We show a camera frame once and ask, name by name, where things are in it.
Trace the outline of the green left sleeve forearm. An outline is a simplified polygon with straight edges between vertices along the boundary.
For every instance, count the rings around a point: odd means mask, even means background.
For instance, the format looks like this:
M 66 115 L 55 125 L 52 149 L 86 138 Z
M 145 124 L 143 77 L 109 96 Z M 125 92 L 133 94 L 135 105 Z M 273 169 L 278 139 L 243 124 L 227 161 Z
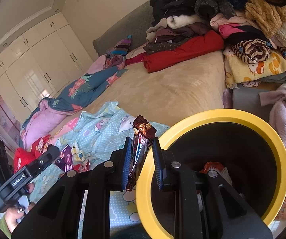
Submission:
M 12 233 L 10 232 L 10 230 L 9 230 L 9 228 L 8 228 L 8 226 L 7 226 L 5 216 L 3 216 L 3 217 L 0 219 L 0 230 L 1 230 L 8 238 L 11 238 Z

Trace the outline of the left hand painted nails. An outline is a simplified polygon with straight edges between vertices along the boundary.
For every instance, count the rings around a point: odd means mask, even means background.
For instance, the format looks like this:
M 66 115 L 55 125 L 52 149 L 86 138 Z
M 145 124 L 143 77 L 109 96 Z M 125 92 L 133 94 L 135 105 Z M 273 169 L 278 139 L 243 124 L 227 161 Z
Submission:
M 23 218 L 26 211 L 31 211 L 34 206 L 35 203 L 31 202 L 27 209 L 24 209 L 22 207 L 10 207 L 6 210 L 5 221 L 10 233 L 12 233 L 14 229 L 18 226 L 17 220 Z

